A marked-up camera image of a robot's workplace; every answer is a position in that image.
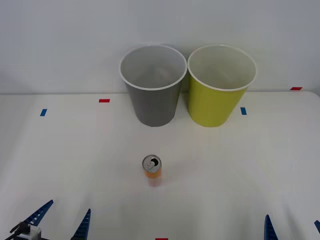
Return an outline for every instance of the gray cup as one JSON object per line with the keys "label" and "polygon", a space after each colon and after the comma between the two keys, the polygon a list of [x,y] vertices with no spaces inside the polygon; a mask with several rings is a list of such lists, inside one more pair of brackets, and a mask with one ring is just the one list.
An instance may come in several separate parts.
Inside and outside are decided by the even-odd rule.
{"label": "gray cup", "polygon": [[187,69],[185,57],[169,46],[147,45],[127,53],[120,75],[140,122],[159,127],[174,118]]}

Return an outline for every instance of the plastic cup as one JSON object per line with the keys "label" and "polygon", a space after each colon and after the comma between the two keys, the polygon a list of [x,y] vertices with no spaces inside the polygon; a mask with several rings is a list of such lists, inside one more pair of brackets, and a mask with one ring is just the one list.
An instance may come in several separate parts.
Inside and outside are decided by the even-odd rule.
{"label": "plastic cup", "polygon": [[165,45],[147,45],[125,55],[120,75],[141,123],[159,127],[174,118],[187,69],[185,57]]}
{"label": "plastic cup", "polygon": [[207,45],[188,59],[188,112],[204,127],[223,124],[256,78],[254,60],[239,48]]}

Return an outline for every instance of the white wall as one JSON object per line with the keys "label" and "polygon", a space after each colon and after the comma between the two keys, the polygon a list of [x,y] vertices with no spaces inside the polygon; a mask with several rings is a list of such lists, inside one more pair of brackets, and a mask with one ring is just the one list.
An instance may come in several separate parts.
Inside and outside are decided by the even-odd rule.
{"label": "white wall", "polygon": [[1,0],[0,93],[118,93],[141,43],[209,43],[257,61],[251,90],[320,92],[319,0]]}

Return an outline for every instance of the orange can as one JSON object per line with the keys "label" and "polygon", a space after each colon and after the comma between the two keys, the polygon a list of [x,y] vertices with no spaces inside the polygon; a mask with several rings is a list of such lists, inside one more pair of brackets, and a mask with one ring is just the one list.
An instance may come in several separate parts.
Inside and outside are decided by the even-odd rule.
{"label": "orange can", "polygon": [[161,176],[162,163],[158,156],[148,155],[142,161],[144,174],[149,179],[156,179]]}

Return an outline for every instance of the soda can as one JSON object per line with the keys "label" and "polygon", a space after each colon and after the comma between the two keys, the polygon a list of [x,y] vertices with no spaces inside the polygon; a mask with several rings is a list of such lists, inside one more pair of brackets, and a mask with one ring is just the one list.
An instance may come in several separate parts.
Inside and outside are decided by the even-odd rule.
{"label": "soda can", "polygon": [[149,184],[156,187],[160,183],[162,163],[158,156],[148,155],[142,161],[144,174],[149,179]]}

